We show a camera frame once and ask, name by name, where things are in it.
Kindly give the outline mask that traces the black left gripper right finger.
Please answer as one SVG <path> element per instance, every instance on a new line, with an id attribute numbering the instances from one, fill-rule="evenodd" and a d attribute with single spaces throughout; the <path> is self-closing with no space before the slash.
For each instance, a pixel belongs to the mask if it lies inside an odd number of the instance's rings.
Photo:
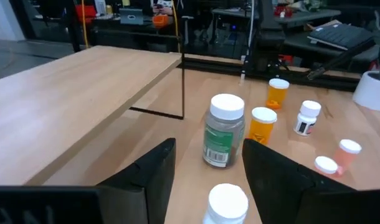
<path id="1" fill-rule="evenodd" d="M 242 158 L 263 223 L 380 223 L 380 189 L 353 189 L 253 139 Z"/>

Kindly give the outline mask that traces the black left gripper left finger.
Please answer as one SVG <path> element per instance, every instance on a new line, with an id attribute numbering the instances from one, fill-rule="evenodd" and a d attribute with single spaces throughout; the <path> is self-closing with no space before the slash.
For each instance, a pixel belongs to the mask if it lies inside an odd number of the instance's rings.
<path id="1" fill-rule="evenodd" d="M 0 186 L 0 223 L 164 223 L 175 160 L 167 138 L 97 185 Z"/>

